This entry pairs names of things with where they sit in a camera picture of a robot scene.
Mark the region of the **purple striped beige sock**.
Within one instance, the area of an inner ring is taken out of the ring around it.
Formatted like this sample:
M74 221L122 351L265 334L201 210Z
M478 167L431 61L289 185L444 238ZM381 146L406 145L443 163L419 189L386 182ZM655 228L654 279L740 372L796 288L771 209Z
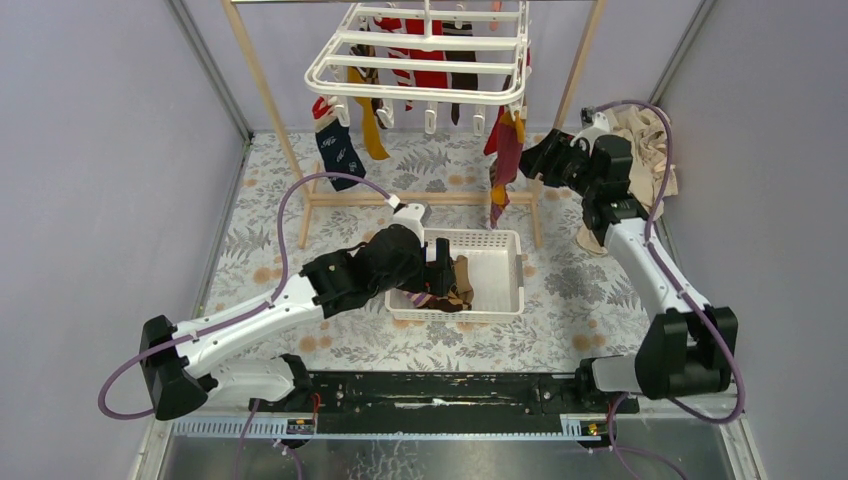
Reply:
M413 304L416 309L427 308L438 297L424 292L403 292L404 296Z

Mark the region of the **tan brown sock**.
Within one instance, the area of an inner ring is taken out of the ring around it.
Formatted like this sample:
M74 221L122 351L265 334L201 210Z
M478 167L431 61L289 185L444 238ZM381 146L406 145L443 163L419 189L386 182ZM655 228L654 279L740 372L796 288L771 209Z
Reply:
M474 298L474 289L469 277L469 260L464 255L459 255L453 261L453 273L455 285L451 289L451 299L459 301L465 310L470 310Z

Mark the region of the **brown argyle sock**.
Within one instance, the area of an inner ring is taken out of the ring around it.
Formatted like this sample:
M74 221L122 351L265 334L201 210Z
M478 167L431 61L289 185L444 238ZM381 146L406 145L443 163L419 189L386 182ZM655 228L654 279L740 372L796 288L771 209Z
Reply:
M461 289L458 285L455 285L451 287L446 296L431 296L423 304L423 307L447 313L468 311L472 309L473 298L473 289Z

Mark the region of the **brown cream striped sock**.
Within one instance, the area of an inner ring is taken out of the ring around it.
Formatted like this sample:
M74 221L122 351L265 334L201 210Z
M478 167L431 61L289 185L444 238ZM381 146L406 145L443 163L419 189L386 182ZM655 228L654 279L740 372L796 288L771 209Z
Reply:
M521 117L515 119L511 111L505 108L502 122L497 152L489 168L491 229L497 227L500 216L510 203L507 186L517 177L525 140L525 125Z

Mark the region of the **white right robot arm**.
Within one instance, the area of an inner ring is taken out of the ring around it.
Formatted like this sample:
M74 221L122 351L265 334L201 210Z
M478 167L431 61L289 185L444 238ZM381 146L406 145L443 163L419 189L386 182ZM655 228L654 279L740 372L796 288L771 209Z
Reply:
M671 399L723 392L731 383L738 320L687 285L653 238L649 214L630 192L632 165L622 137L588 141L559 130L520 157L525 176L581 196L586 228L623 268L651 320L636 353L581 362L573 396L589 412L614 392Z

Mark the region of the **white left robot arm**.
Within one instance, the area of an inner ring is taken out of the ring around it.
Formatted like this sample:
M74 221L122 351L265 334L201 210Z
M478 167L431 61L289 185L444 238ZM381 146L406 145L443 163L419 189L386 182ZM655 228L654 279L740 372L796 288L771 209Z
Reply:
M393 289L437 296L455 282L448 239L421 241L392 224L368 242L316 257L265 299L194 320L149 319L140 342L147 356L139 364L153 415L177 419L212 400L264 400L299 410L309 401L311 380L297 356L243 361L234 355L279 330L358 310Z

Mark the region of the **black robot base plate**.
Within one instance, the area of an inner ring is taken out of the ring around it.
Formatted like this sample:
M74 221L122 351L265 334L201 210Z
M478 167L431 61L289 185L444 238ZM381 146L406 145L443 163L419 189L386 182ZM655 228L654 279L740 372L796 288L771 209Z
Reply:
M300 418L319 435L596 441L615 398L571 374L317 371L305 388L258 410Z

